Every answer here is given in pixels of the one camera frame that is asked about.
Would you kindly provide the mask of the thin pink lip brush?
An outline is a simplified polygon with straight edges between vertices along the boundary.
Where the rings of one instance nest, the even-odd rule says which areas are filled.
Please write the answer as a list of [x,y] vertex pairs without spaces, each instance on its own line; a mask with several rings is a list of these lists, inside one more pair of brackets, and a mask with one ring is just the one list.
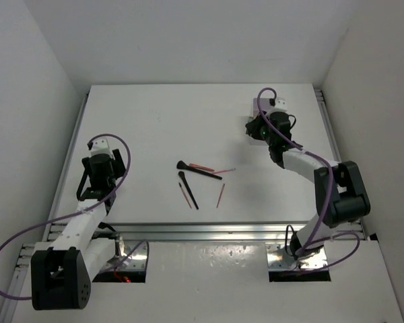
[[214,172],[212,172],[212,174],[223,174],[223,173],[226,173],[226,172],[233,172],[235,170],[236,170],[236,168],[228,168],[228,169],[225,169],[225,170],[214,171]]

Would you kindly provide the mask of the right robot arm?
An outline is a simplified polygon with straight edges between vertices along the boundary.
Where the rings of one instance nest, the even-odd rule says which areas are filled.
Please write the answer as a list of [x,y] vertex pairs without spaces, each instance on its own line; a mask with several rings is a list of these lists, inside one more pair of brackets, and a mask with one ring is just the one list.
[[353,161],[329,161],[292,140],[293,124],[285,112],[261,112],[245,124],[246,134],[267,144],[271,160],[314,184],[315,216],[286,244],[294,259],[320,248],[336,228],[369,214],[362,175]]

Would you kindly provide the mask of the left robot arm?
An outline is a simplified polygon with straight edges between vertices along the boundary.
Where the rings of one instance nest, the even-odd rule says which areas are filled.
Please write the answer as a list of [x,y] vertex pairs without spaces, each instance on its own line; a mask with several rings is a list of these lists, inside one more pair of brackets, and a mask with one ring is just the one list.
[[95,234],[116,199],[116,182],[126,168],[119,150],[105,138],[89,146],[82,160],[83,177],[77,189],[78,216],[45,250],[31,257],[32,306],[35,310],[84,309],[91,284],[100,269],[116,255],[115,238]]

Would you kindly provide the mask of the large black makeup brush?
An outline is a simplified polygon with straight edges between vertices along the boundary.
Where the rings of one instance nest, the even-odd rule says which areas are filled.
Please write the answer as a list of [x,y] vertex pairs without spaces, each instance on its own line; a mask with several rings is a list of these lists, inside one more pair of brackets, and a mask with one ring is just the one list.
[[189,165],[185,164],[183,161],[178,161],[178,163],[176,164],[176,168],[178,170],[187,170],[187,171],[190,171],[190,172],[193,172],[193,173],[196,173],[196,174],[200,174],[200,175],[203,175],[203,176],[214,178],[216,180],[222,180],[223,179],[221,176],[218,176],[216,174],[212,174],[210,172],[206,172],[204,170],[200,170],[198,168],[194,168],[192,166],[189,166]]

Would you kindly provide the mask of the pink handle spoolie brush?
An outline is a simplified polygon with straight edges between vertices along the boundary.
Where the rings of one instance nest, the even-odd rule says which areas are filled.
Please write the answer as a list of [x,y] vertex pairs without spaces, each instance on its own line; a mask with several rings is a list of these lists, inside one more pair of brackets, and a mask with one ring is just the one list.
[[191,203],[190,203],[190,201],[189,201],[189,198],[188,198],[186,192],[184,191],[184,188],[182,187],[181,182],[179,182],[178,185],[179,185],[179,187],[180,187],[180,190],[181,190],[181,192],[182,192],[182,195],[184,196],[185,201],[187,202],[187,205],[189,206],[190,209],[192,209],[192,205],[191,205]]

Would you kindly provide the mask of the black brush pink handle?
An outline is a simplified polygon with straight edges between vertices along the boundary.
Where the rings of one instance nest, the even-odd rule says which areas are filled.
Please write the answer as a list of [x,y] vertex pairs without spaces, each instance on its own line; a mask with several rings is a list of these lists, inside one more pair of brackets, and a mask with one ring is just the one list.
[[183,182],[183,184],[184,184],[184,186],[185,186],[185,188],[186,188],[186,190],[187,190],[187,192],[188,192],[188,194],[189,194],[189,196],[190,196],[196,210],[199,210],[199,206],[198,206],[198,204],[197,204],[197,202],[196,202],[196,200],[194,198],[192,190],[190,189],[189,183],[187,182],[187,179],[186,179],[186,176],[185,176],[184,172],[179,171],[178,176],[181,178],[181,180],[182,180],[182,182]]

